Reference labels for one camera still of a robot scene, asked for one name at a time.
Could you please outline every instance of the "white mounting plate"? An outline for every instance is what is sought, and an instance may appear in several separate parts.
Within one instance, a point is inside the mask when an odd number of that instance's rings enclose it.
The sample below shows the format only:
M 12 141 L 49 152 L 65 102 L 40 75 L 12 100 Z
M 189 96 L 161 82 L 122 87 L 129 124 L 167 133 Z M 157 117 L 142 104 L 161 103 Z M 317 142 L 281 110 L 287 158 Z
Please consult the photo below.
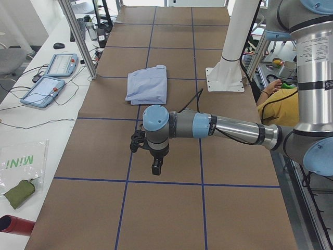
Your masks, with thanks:
M 213 91 L 244 92 L 244 86 L 242 82 L 240 82 L 239 86 L 232 86 L 229 89 L 221 90 L 218 81 L 208 80 L 208 75 L 212 72 L 213 69 L 214 68 L 206 68 L 207 89 L 209 92 Z

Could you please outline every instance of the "light blue towel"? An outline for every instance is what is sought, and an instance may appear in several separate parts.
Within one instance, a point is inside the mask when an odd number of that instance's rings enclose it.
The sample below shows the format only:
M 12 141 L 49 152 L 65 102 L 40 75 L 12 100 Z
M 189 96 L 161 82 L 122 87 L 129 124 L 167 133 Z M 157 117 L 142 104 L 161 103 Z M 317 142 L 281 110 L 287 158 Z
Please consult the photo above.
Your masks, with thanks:
M 164 65 L 129 73 L 126 101 L 132 105 L 165 104 L 167 101 L 167 70 Z

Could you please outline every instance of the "keyboard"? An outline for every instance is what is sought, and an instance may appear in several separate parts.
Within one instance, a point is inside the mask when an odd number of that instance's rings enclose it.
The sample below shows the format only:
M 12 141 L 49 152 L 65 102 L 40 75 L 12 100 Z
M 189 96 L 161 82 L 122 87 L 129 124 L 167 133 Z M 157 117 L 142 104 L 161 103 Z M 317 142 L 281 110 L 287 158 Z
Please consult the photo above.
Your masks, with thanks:
M 78 22 L 78 25 L 80 27 L 81 34 L 83 35 L 83 39 L 85 40 L 85 24 L 83 18 L 77 18 L 76 21 Z M 70 41 L 75 42 L 75 38 L 73 35 L 73 32 L 71 31 Z

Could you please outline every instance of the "person's arm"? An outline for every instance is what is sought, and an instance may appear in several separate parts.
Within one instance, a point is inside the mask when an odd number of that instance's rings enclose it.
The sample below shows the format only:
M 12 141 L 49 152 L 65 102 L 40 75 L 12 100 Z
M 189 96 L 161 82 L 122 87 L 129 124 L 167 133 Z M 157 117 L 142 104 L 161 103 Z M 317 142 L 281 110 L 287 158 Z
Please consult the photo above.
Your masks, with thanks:
M 264 103 L 272 94 L 281 89 L 282 82 L 280 79 L 277 79 L 271 82 L 260 94 L 257 101 L 257 106 Z

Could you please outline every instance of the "red cylinder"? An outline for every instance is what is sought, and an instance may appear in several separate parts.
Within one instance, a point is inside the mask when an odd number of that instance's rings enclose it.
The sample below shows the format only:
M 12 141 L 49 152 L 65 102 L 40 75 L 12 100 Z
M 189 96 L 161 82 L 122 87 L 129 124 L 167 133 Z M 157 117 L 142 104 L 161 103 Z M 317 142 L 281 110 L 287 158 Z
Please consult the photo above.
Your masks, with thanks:
M 13 215 L 4 215 L 0 218 L 0 232 L 30 236 L 35 222 L 25 220 Z

